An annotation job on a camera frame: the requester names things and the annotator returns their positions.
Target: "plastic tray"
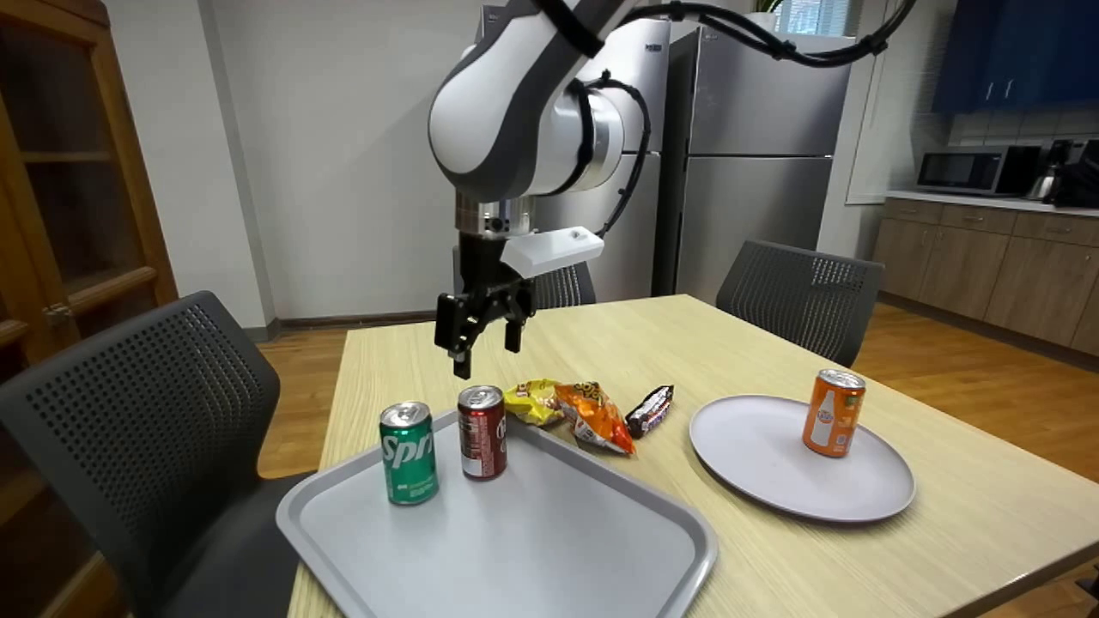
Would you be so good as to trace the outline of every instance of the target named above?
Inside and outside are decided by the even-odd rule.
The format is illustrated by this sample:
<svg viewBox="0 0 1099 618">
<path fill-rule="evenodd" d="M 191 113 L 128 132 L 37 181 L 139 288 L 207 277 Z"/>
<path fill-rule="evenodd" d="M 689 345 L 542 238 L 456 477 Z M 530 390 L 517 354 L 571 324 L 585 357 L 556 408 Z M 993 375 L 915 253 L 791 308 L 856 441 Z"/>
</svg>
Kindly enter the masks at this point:
<svg viewBox="0 0 1099 618">
<path fill-rule="evenodd" d="M 414 508 L 389 503 L 377 449 L 280 496 L 278 528 L 343 614 L 683 614 L 715 567 L 697 514 L 517 422 L 502 477 L 459 475 L 453 413 L 437 463 Z"/>
</svg>

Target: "wall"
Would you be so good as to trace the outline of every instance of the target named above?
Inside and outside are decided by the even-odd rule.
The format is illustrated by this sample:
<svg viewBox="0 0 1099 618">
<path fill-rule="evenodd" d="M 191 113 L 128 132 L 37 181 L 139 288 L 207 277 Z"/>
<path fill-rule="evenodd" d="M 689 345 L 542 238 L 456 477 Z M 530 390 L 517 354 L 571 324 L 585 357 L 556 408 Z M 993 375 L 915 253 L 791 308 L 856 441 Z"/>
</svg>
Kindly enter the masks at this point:
<svg viewBox="0 0 1099 618">
<path fill-rule="evenodd" d="M 242 326 L 269 326 L 198 0 L 105 9 L 179 293 L 211 288 Z"/>
<path fill-rule="evenodd" d="M 224 56 L 270 308 L 385 314 L 448 288 L 453 189 L 427 107 L 477 0 L 207 2 Z"/>
<path fill-rule="evenodd" d="M 887 20 L 895 0 L 863 0 L 859 35 Z M 869 253 L 873 205 L 889 189 L 910 186 L 928 145 L 947 138 L 929 116 L 929 94 L 953 0 L 920 0 L 889 39 L 887 56 L 852 67 L 846 120 L 822 221 L 817 246 L 831 253 Z"/>
<path fill-rule="evenodd" d="M 960 113 L 950 116 L 950 147 L 980 145 L 1046 145 L 1046 140 L 1094 140 L 1099 107 L 1045 111 L 1045 113 Z"/>
</svg>

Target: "red soda can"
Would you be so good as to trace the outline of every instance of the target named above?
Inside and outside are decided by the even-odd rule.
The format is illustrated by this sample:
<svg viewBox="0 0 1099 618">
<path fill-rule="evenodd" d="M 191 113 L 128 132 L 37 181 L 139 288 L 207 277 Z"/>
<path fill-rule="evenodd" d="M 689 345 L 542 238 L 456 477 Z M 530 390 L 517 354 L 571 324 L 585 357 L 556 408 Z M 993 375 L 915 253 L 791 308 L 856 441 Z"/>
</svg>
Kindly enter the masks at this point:
<svg viewBox="0 0 1099 618">
<path fill-rule="evenodd" d="M 859 429 L 865 381 L 852 372 L 826 367 L 814 381 L 800 441 L 822 456 L 846 456 Z"/>
<path fill-rule="evenodd" d="M 459 470 L 491 479 L 507 465 L 506 449 L 506 395 L 502 389 L 470 385 L 456 395 Z"/>
</svg>

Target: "snack bag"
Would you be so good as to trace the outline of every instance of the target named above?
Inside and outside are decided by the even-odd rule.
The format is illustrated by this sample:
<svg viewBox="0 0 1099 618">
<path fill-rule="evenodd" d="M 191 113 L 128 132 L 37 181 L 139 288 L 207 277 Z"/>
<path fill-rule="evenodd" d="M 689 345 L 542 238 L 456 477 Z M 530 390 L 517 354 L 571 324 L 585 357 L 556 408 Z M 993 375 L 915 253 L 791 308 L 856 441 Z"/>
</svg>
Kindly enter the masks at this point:
<svg viewBox="0 0 1099 618">
<path fill-rule="evenodd" d="M 632 435 L 632 440 L 650 435 L 650 431 L 665 417 L 669 408 L 673 408 L 673 385 L 653 389 L 653 390 L 626 416 L 628 435 Z"/>
<path fill-rule="evenodd" d="M 564 408 L 556 401 L 556 381 L 526 381 L 506 390 L 507 416 L 522 417 L 526 424 L 556 424 L 564 422 Z"/>
<path fill-rule="evenodd" d="M 574 417 L 574 440 L 585 445 L 612 449 L 628 456 L 632 435 L 617 416 L 617 404 L 599 390 L 596 381 L 590 385 L 558 385 L 556 389 L 558 404 Z"/>
</svg>

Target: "kitchen cabinet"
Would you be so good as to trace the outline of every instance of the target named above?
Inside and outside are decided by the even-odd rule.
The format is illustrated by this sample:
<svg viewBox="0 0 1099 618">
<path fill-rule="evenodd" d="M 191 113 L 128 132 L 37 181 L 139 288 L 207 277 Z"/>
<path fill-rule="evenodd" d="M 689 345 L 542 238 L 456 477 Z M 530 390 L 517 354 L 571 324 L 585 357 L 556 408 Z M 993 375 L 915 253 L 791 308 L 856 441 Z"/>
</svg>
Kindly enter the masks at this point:
<svg viewBox="0 0 1099 618">
<path fill-rule="evenodd" d="M 1069 345 L 1099 357 L 1099 281 L 1089 293 L 1084 312 L 1073 324 Z"/>
<path fill-rule="evenodd" d="M 889 200 L 874 259 L 887 296 L 1099 357 L 1099 217 Z"/>
<path fill-rule="evenodd" d="M 1063 0 L 1063 20 L 1052 61 L 1046 103 L 1099 103 L 1099 2 Z"/>
<path fill-rule="evenodd" d="M 879 241 L 873 257 L 881 265 L 881 293 L 928 297 L 928 259 L 936 217 L 936 205 L 894 205 L 889 217 L 879 221 Z"/>
<path fill-rule="evenodd" d="M 1008 227 L 1007 214 L 889 203 L 873 253 L 881 293 L 982 318 Z"/>
<path fill-rule="evenodd" d="M 929 234 L 928 303 L 957 314 L 982 318 L 1008 245 L 1008 214 L 943 210 Z"/>
<path fill-rule="evenodd" d="M 1013 241 L 990 303 L 990 324 L 1069 345 L 1094 273 L 1099 246 Z"/>
<path fill-rule="evenodd" d="M 169 297 L 104 2 L 0 0 L 0 381 Z M 88 567 L 88 542 L 0 431 L 4 614 L 64 610 Z"/>
<path fill-rule="evenodd" d="M 1038 111 L 1055 103 L 1069 0 L 957 0 L 935 113 Z"/>
</svg>

